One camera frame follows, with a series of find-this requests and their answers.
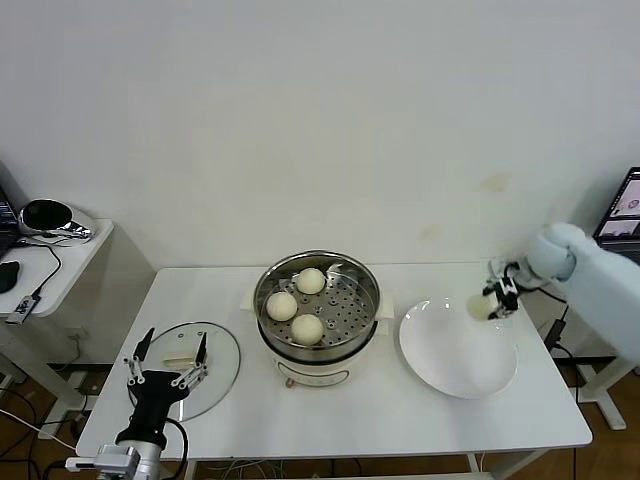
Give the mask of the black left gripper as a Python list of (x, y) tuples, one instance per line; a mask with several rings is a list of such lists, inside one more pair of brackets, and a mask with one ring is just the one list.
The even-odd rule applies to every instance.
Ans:
[(115, 440), (116, 444), (123, 441), (141, 441), (154, 445), (166, 445), (164, 435), (171, 406), (186, 399), (189, 388), (195, 388), (207, 375), (207, 334), (201, 335), (194, 365), (179, 376), (176, 372), (142, 370), (142, 363), (146, 358), (153, 340), (155, 328), (152, 327), (137, 343), (133, 355), (123, 359), (129, 375), (127, 384), (129, 392), (136, 399), (133, 414), (128, 426), (121, 431)]

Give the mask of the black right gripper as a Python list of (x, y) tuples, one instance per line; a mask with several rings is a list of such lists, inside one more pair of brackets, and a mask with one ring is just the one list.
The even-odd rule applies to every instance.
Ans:
[(514, 275), (520, 271), (517, 261), (506, 261), (501, 266), (494, 264), (494, 281), (488, 281), (482, 290), (482, 295), (496, 296), (489, 300), (488, 320), (506, 319), (519, 310), (518, 301), (520, 290)]

